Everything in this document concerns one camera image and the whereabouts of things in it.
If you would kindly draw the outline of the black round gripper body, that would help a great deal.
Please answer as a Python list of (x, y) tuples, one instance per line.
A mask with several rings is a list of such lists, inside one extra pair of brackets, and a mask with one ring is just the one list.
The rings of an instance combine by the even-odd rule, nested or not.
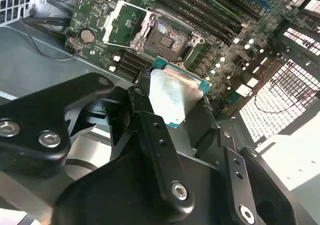
[(229, 188), (242, 158), (223, 152), (224, 171), (179, 155), (132, 150), (72, 183), (57, 200), (54, 225), (237, 225)]

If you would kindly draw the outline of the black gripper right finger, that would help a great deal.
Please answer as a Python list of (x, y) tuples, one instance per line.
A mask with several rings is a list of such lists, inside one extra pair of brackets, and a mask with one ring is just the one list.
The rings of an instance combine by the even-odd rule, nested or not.
[(219, 127), (205, 100), (185, 119), (195, 157), (213, 166), (207, 179), (190, 175), (213, 207), (218, 225), (296, 225), (296, 202), (263, 158), (249, 147), (237, 150), (233, 137)]

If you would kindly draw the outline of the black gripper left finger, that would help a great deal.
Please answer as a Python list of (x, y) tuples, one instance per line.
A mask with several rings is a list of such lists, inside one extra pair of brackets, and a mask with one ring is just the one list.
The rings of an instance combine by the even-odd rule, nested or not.
[(140, 87), (123, 89), (88, 73), (0, 107), (1, 169), (39, 177), (57, 173), (71, 150), (71, 136), (86, 128), (84, 116), (95, 102), (107, 110), (111, 137), (120, 148), (116, 159), (134, 150), (149, 155), (153, 149), (175, 149)]

